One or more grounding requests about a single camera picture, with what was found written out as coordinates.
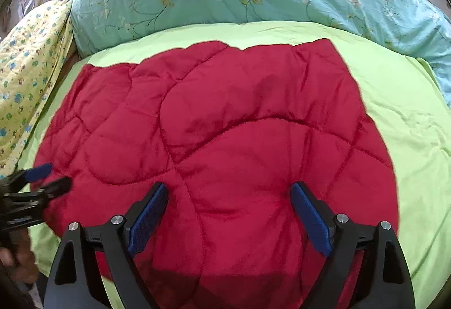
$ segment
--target blue gripper pad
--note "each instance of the blue gripper pad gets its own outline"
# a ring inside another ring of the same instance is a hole
[[[332,253],[329,228],[298,183],[291,186],[291,204],[315,250],[328,257]]]
[[[42,164],[36,168],[27,169],[25,171],[25,179],[27,182],[36,182],[40,179],[48,177],[52,172],[53,165],[51,163]]]
[[[168,190],[162,183],[130,229],[130,240],[127,250],[131,256],[141,253],[146,248],[147,241],[155,226],[161,220],[167,203]]]

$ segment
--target yellow patterned fabric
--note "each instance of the yellow patterned fabric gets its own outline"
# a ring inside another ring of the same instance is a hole
[[[35,8],[0,43],[0,178],[14,171],[66,60],[72,1]]]

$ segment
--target green bed sheet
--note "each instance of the green bed sheet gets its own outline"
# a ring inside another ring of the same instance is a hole
[[[152,34],[96,53],[71,69],[53,91],[19,162],[31,167],[48,124],[84,64],[139,63],[156,53],[220,40],[241,49],[259,44],[329,38],[360,86],[367,113],[392,157],[398,184],[399,239],[412,276],[417,309],[425,309],[451,272],[451,112],[421,60],[390,51],[353,34],[314,23],[259,22],[193,25]],[[58,238],[41,224],[30,229],[39,269],[49,274]],[[104,280],[114,308],[114,285]]]

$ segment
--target human hand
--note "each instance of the human hand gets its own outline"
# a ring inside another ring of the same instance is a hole
[[[0,248],[0,260],[13,281],[32,284],[37,281],[39,270],[35,264],[35,256],[31,251],[28,230],[17,230],[11,234],[11,240],[17,246],[16,261],[9,249]]]

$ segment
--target red quilt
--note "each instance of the red quilt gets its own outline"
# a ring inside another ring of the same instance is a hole
[[[135,259],[163,308],[298,308],[324,263],[290,205],[298,180],[336,214],[398,225],[387,149],[325,39],[243,51],[208,42],[139,65],[86,65],[39,149],[36,165],[46,162],[48,180],[74,180],[46,212],[58,235],[167,185],[161,225]]]

